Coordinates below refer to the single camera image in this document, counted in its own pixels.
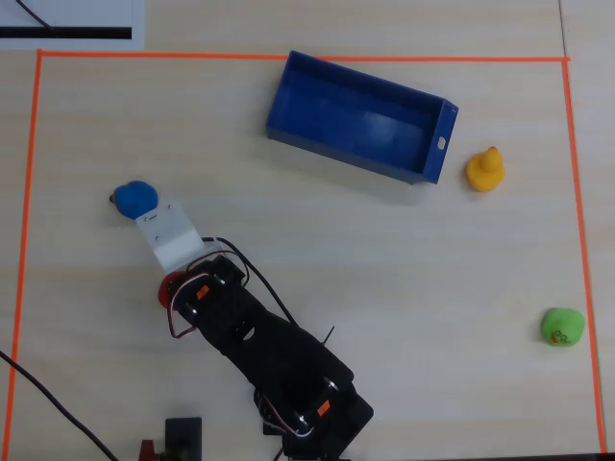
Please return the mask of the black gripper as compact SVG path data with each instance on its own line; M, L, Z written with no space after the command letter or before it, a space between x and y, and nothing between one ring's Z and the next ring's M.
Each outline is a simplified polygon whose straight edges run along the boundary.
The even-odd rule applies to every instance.
M231 254L212 254L202 256L189 264L189 277L195 278L189 284L198 291L206 284L223 284L227 286L246 286L246 267L241 268L231 259Z

